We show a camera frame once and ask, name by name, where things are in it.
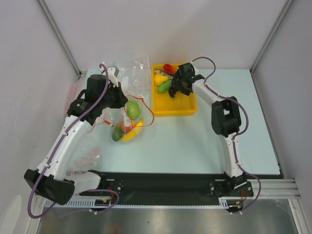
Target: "white table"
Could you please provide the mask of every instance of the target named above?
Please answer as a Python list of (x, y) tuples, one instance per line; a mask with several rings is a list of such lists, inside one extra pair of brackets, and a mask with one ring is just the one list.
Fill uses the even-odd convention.
[[(203, 76), (210, 70), (201, 70)], [(98, 74), (88, 70), (86, 77)], [(250, 120), (248, 131), (239, 136), (243, 167), (258, 175), (279, 175), (279, 167), (249, 70), (217, 70), (208, 80), (224, 96), (235, 96)], [(211, 108), (199, 97), (198, 112), (185, 117), (156, 117), (130, 142), (113, 142), (111, 127), (98, 124), (89, 133), (97, 139), (105, 172), (199, 173), (224, 172), (223, 149), (211, 127)], [(245, 117), (241, 111), (242, 125)]]

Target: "orange bin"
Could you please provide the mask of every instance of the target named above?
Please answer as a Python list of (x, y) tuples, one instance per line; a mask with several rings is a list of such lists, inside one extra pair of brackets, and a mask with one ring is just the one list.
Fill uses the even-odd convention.
[[(152, 95), (153, 95), (153, 112), (156, 116), (189, 116), (197, 111), (197, 102), (195, 94), (189, 96), (177, 92), (175, 98), (169, 96), (169, 92), (159, 94), (158, 86), (154, 83), (154, 70), (163, 70), (164, 64), (152, 66)], [(180, 64), (171, 64), (175, 69)]]

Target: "cable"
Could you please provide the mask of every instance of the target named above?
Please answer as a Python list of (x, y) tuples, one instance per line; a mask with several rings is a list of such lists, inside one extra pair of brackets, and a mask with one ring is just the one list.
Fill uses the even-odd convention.
[(106, 67), (103, 65), (103, 64), (100, 64), (99, 65), (100, 67), (104, 68), (104, 71), (105, 71), (105, 74), (106, 74), (106, 82), (105, 82), (105, 87), (103, 89), (103, 92), (101, 93), (101, 95), (99, 96), (99, 98), (96, 100), (96, 102), (86, 111), (84, 112), (81, 116), (79, 116), (74, 122), (72, 122), (69, 127), (65, 130), (65, 133), (66, 134), (63, 134), (61, 136), (61, 138), (58, 140), (57, 144), (55, 145), (47, 163), (46, 163), (46, 166), (43, 168), (41, 174), (39, 175), (38, 179), (36, 180), (32, 190), (31, 190), (31, 193), (30, 193), (30, 196), (29, 196), (29, 199), (28, 199), (28, 204), (27, 204), (27, 212), (28, 212), (28, 215), (31, 217), (31, 218), (41, 218), (43, 217), (44, 215), (46, 215), (55, 205), (55, 202), (42, 214), (40, 215), (33, 215), (33, 213), (31, 212), (31, 203), (32, 203), (32, 200), (33, 200), (33, 197), (35, 195), (35, 192), (36, 192), (36, 189), (38, 187), (38, 184), (40, 182), (40, 180), (42, 179), (44, 173), (46, 172), (46, 170), (48, 169), (55, 153), (57, 152), (59, 146), (61, 145), (61, 143), (63, 142), (63, 140), (65, 139), (65, 137), (67, 136), (68, 132), (71, 130), (71, 128), (77, 123), (79, 122), (83, 117), (85, 117), (90, 111), (92, 111), (96, 106), (97, 104), (101, 101), (101, 99), (104, 97), (105, 93), (106, 93), (106, 90), (108, 88), (108, 81), (109, 81), (109, 77), (108, 77), (108, 72), (107, 72), (107, 69)]
[(260, 193), (261, 193), (261, 181), (260, 181), (260, 179), (259, 179), (256, 175), (251, 174), (251, 173), (248, 173), (248, 172), (240, 165), (240, 163), (239, 163), (239, 161), (238, 161), (238, 158), (237, 158), (237, 151), (236, 151), (235, 138), (236, 138), (237, 136), (239, 136), (239, 135), (244, 134), (244, 133), (247, 131), (248, 126), (249, 126), (248, 114), (247, 114), (245, 108), (244, 108), (239, 102), (237, 102), (236, 100), (234, 100), (234, 99), (232, 99), (232, 98), (224, 97), (224, 96), (219, 95), (215, 90), (213, 90), (212, 88), (210, 88), (210, 87), (206, 84), (208, 78), (211, 77), (211, 76), (215, 73), (215, 71), (216, 71), (216, 65), (215, 65), (215, 62), (214, 62), (212, 59), (208, 58), (208, 57), (198, 57), (198, 58), (193, 59), (192, 62), (195, 62), (195, 61), (198, 60), (198, 59), (207, 59), (207, 60), (209, 60), (209, 61), (213, 64), (213, 66), (214, 66), (214, 70), (213, 70), (213, 71), (205, 78), (205, 80), (204, 80), (204, 85), (205, 85), (205, 87), (206, 87), (210, 92), (212, 92), (214, 95), (218, 96), (219, 98), (222, 98), (222, 99), (225, 99), (225, 100), (229, 100), (229, 101), (231, 101), (231, 102), (234, 102), (236, 105), (238, 105), (238, 106), (240, 107), (240, 109), (243, 111), (243, 113), (244, 113), (244, 115), (245, 115), (245, 118), (246, 118), (246, 126), (245, 126), (245, 129), (244, 129), (243, 131), (241, 131), (240, 133), (235, 134), (235, 135), (233, 136), (233, 138), (232, 138), (232, 142), (233, 142), (233, 151), (234, 151), (234, 157), (235, 157), (235, 163), (237, 164), (237, 166), (239, 167), (239, 169), (240, 169), (242, 172), (244, 172), (245, 174), (247, 174), (247, 175), (249, 175), (249, 176), (255, 178), (255, 179), (258, 181), (258, 183), (259, 183), (259, 190), (258, 190), (257, 196), (255, 197), (255, 199), (252, 201), (252, 203), (251, 203), (249, 206), (247, 206), (246, 208), (243, 209), (243, 210), (246, 210), (246, 209), (250, 208), (253, 204), (255, 204), (255, 203), (257, 202), (257, 200), (258, 200), (258, 198), (259, 198), (259, 196), (260, 196)]
[(117, 192), (113, 191), (113, 190), (108, 190), (108, 189), (90, 189), (90, 190), (87, 190), (86, 192), (110, 192), (111, 194), (115, 194), (115, 195), (116, 195), (117, 200), (116, 200), (116, 202), (115, 202), (113, 205), (111, 205), (111, 206), (105, 208), (105, 209), (102, 210), (102, 211), (92, 211), (91, 209), (80, 209), (80, 210), (76, 210), (76, 211), (72, 211), (72, 212), (63, 214), (63, 215), (61, 215), (61, 216), (56, 217), (55, 219), (64, 218), (64, 217), (66, 217), (66, 216), (69, 216), (69, 215), (72, 215), (72, 214), (75, 214), (75, 213), (80, 213), (80, 212), (93, 212), (95, 215), (101, 214), (101, 213), (104, 213), (104, 212), (109, 211), (109, 210), (112, 209), (114, 206), (116, 206), (116, 205), (118, 204), (118, 202), (119, 202), (119, 194), (118, 194)]

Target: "wall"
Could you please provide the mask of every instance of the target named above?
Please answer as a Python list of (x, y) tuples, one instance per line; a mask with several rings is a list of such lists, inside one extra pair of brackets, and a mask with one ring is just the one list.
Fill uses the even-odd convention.
[[(46, 0), (82, 70), (148, 56), (249, 69), (285, 0)], [(208, 67), (206, 61), (198, 62)]]
[[(59, 134), (76, 78), (34, 0), (2, 0), (0, 31), (0, 216), (21, 195), (13, 213), (21, 206), (15, 228), (21, 234), (30, 194), (23, 175), (36, 168)], [(9, 234), (3, 218), (0, 233)]]
[(288, 178), (312, 220), (312, 1), (296, 1), (255, 73), (264, 111)]

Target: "yellow banana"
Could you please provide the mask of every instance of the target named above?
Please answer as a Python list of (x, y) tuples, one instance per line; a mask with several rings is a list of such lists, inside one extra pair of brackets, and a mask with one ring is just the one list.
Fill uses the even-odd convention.
[(143, 126), (143, 119), (140, 119), (140, 121), (135, 125), (135, 127), (126, 135), (124, 135), (120, 140), (123, 142), (127, 142), (135, 138), (142, 131), (142, 128), (141, 128), (142, 126)]

